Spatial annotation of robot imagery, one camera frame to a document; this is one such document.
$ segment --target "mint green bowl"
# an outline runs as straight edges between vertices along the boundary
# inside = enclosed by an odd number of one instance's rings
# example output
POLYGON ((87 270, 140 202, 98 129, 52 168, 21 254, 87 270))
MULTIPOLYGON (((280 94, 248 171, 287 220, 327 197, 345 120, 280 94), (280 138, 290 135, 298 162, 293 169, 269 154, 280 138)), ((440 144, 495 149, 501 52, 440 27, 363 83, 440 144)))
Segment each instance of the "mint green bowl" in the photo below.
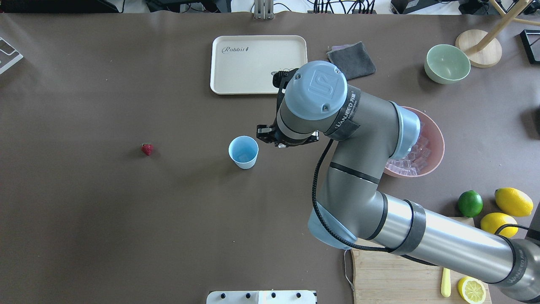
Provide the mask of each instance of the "mint green bowl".
POLYGON ((450 84, 464 79, 471 71, 471 64, 462 50, 453 45, 438 44, 428 51, 424 70, 431 80, 450 84))

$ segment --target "light blue cap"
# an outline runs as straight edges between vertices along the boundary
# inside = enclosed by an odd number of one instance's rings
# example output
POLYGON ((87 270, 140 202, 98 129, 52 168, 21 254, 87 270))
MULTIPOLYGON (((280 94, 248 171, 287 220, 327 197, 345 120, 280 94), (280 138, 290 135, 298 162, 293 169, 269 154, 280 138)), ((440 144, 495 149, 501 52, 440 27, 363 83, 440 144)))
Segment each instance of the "light blue cap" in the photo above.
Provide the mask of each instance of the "light blue cap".
MULTIPOLYGON (((330 227, 330 229, 338 234, 340 237, 344 238, 346 241, 349 241, 351 243, 356 242, 358 239, 352 232, 349 231, 349 229, 345 228, 343 224, 338 221, 330 212, 328 212, 321 204, 317 202, 317 206, 319 207, 319 211, 322 215, 322 218, 325 220, 326 224, 330 227)), ((307 223, 307 226, 309 228, 309 231, 313 236, 315 236, 319 241, 330 245, 332 247, 335 247, 337 249, 345 249, 349 250, 351 247, 343 244, 342 242, 336 240, 335 237, 330 235, 328 231, 322 226, 321 221, 317 217, 317 214, 315 213, 315 209, 312 209, 311 215, 309 216, 309 221, 307 223)))
POLYGON ((409 154, 411 147, 418 140, 418 136, 420 135, 420 119, 415 113, 400 107, 393 101, 391 101, 391 103, 397 111, 400 132, 397 139, 396 150, 390 158, 398 160, 409 154))
POLYGON ((326 61, 304 64, 287 84, 285 103, 301 119, 321 120, 335 114, 347 98, 345 75, 326 61))

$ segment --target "lime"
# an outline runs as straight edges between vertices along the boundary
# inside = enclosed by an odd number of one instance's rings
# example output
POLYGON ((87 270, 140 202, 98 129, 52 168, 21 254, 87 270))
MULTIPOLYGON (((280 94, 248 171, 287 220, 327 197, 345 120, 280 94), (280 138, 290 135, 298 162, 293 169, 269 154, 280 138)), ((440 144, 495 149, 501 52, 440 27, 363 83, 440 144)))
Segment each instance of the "lime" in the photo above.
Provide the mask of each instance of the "lime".
POLYGON ((485 301, 485 287, 482 281, 465 276, 457 283, 457 291, 470 304, 481 304, 485 301))
POLYGON ((464 216, 474 217, 482 211, 484 203, 480 194, 474 190, 469 190, 460 195, 460 198, 457 200, 457 207, 464 216))
MULTIPOLYGON (((517 222, 515 218, 510 215, 500 212, 486 214, 486 216, 480 220, 480 228, 489 233, 495 233, 497 229, 504 224, 517 224, 517 222)), ((500 232, 500 235, 513 237, 516 233, 516 227, 506 227, 500 232)))
POLYGON ((512 216, 529 216, 532 213, 532 199, 515 188, 495 190, 495 203, 504 213, 512 216))

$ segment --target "wooden cutting board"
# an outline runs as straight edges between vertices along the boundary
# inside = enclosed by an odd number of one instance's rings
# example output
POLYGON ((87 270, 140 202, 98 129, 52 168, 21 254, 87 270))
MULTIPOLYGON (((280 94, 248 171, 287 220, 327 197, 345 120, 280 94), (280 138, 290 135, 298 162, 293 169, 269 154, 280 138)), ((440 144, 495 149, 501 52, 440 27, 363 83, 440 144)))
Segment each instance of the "wooden cutting board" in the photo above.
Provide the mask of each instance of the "wooden cutting board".
MULTIPOLYGON (((466 217, 453 217, 454 220, 474 226, 466 217)), ((374 244, 359 240, 357 244, 374 244)), ((427 266, 409 261, 388 253, 353 249, 354 302, 355 304, 439 304, 466 303, 457 291, 457 282, 465 275, 450 271, 451 295, 441 295, 442 267, 427 266)), ((491 304, 488 285, 485 304, 491 304)))

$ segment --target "red strawberry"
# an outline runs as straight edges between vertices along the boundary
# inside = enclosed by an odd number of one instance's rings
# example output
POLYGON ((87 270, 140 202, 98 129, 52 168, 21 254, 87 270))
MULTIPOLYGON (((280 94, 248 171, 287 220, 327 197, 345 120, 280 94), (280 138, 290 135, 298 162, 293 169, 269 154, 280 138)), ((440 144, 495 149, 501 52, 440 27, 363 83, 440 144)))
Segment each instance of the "red strawberry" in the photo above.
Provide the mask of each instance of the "red strawberry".
POLYGON ((152 146, 151 143, 143 143, 143 145, 140 147, 140 150, 144 152, 144 154, 150 156, 150 154, 152 154, 152 151, 154 150, 154 146, 152 146))

